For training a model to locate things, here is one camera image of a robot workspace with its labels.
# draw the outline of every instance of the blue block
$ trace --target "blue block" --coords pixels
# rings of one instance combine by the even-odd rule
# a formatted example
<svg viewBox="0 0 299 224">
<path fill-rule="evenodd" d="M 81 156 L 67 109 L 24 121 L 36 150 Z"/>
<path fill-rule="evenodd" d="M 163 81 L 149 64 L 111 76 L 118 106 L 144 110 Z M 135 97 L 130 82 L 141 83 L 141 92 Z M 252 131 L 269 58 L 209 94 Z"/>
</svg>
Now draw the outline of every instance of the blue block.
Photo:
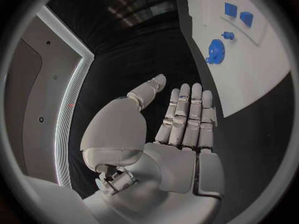
<svg viewBox="0 0 299 224">
<path fill-rule="evenodd" d="M 237 6 L 230 4 L 230 3 L 225 3 L 225 14 L 232 16 L 232 17 L 237 17 Z"/>
<path fill-rule="evenodd" d="M 248 11 L 243 11 L 240 13 L 240 19 L 248 26 L 251 27 L 253 21 L 253 14 Z"/>
</svg>

